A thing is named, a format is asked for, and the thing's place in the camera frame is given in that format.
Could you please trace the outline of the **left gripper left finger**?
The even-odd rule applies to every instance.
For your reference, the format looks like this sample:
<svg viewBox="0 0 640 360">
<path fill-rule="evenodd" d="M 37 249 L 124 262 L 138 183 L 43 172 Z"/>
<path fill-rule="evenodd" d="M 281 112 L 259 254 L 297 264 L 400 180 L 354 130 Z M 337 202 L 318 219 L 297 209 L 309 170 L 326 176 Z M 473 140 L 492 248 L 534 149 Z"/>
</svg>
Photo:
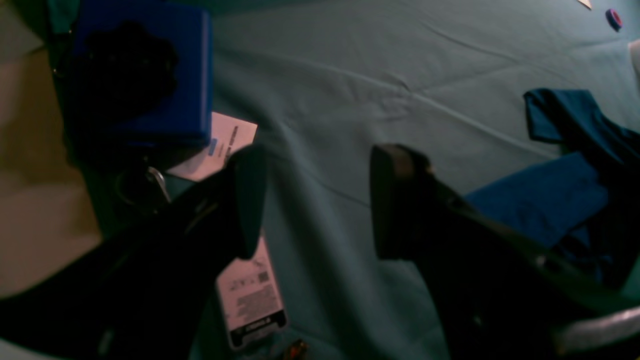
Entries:
<svg viewBox="0 0 640 360">
<path fill-rule="evenodd" d="M 1 300 L 1 337 L 67 360 L 186 360 L 217 276 L 251 258 L 266 150 L 249 145 L 158 214 Z"/>
</svg>

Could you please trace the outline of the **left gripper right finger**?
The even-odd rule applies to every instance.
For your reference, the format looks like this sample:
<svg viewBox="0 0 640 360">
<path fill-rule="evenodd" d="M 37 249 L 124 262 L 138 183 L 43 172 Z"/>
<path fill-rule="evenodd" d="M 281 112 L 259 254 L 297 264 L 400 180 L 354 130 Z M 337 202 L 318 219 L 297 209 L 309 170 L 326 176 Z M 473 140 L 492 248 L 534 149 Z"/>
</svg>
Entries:
<svg viewBox="0 0 640 360">
<path fill-rule="evenodd" d="M 370 153 L 375 252 L 413 262 L 453 360 L 637 360 L 639 302 L 481 215 L 407 146 Z"/>
</svg>

